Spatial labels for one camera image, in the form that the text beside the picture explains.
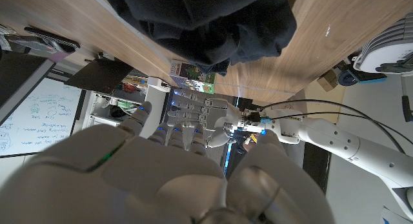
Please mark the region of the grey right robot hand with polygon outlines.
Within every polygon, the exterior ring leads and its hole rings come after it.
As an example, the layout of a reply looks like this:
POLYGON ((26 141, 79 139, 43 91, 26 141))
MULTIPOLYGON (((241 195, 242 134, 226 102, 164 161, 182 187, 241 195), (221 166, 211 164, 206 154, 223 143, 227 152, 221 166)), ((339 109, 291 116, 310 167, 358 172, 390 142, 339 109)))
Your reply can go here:
POLYGON ((229 177, 196 126, 140 132, 146 102, 119 126, 96 125, 52 145, 1 186, 2 223, 333 223, 318 184, 268 131, 229 177))

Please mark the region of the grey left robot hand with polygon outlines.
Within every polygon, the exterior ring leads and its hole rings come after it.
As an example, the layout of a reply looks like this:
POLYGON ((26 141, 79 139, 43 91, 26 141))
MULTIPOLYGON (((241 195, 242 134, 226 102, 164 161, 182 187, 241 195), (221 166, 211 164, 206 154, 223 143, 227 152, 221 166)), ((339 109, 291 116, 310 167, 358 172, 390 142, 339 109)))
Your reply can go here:
POLYGON ((177 109, 167 112, 167 125, 172 127, 179 123, 187 128, 201 125, 211 132, 206 137, 206 145, 210 148, 227 144, 241 122, 241 112, 226 99, 206 97, 192 90, 175 89, 171 105, 177 109))

